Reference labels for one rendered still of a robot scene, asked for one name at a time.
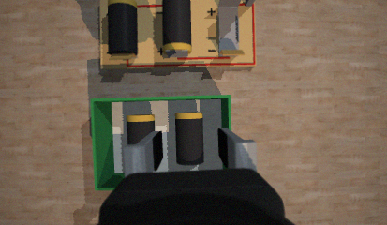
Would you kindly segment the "black cylinder with yellow band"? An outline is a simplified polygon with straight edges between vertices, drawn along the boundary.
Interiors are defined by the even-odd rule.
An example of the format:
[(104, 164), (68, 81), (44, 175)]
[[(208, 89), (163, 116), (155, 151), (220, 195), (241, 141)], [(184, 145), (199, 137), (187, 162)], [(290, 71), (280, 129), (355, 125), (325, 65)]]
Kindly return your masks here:
[(127, 115), (127, 144), (136, 144), (152, 131), (155, 131), (154, 114), (138, 115)]
[(204, 162), (202, 112), (176, 112), (176, 163), (198, 165)]
[(138, 55), (135, 0), (108, 0), (108, 50), (110, 55), (114, 53)]
[(163, 53), (188, 50), (191, 54), (190, 0), (162, 0)]

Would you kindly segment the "green open-top box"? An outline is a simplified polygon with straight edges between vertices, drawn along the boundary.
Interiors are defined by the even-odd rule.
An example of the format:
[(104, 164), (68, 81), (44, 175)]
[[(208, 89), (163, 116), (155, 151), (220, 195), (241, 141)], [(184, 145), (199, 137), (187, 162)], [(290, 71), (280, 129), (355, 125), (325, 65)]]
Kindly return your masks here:
[[(179, 165), (176, 163), (175, 113), (193, 112), (202, 113), (204, 162)], [(91, 98), (95, 190), (114, 190), (125, 178), (126, 115), (138, 114), (154, 114), (155, 131), (162, 131), (163, 159), (157, 172), (228, 169), (218, 155), (217, 129), (231, 131), (231, 95)]]

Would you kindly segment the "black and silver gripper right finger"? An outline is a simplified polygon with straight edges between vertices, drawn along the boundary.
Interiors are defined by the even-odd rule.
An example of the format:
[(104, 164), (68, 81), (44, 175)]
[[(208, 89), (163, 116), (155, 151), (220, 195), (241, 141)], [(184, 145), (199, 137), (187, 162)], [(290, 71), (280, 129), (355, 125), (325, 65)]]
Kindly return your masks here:
[(218, 155), (225, 168), (257, 171), (257, 143), (243, 140), (227, 128), (218, 128)]

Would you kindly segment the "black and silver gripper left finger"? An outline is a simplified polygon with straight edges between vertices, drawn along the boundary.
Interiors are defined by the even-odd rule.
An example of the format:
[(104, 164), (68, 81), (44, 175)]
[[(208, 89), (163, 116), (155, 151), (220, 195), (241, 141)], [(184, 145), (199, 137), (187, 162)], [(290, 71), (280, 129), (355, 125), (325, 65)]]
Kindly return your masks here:
[(162, 131), (152, 131), (136, 144), (123, 147), (124, 174), (152, 173), (163, 159)]

